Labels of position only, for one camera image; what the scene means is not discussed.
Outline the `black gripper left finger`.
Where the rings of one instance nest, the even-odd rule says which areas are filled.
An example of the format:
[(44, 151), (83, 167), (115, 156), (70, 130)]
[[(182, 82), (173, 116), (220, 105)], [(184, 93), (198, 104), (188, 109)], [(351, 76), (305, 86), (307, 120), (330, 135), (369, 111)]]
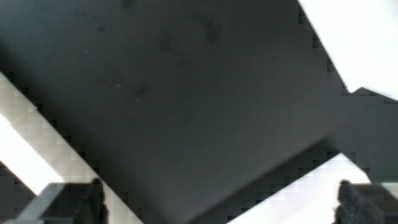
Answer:
[(108, 224), (102, 184), (51, 183), (31, 200), (17, 224)]

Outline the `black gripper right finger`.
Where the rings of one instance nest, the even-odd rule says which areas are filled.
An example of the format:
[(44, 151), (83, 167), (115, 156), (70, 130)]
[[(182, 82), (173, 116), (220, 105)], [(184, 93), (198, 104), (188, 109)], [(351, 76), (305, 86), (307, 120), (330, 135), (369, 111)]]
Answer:
[(333, 224), (398, 224), (398, 185), (351, 183), (337, 189)]

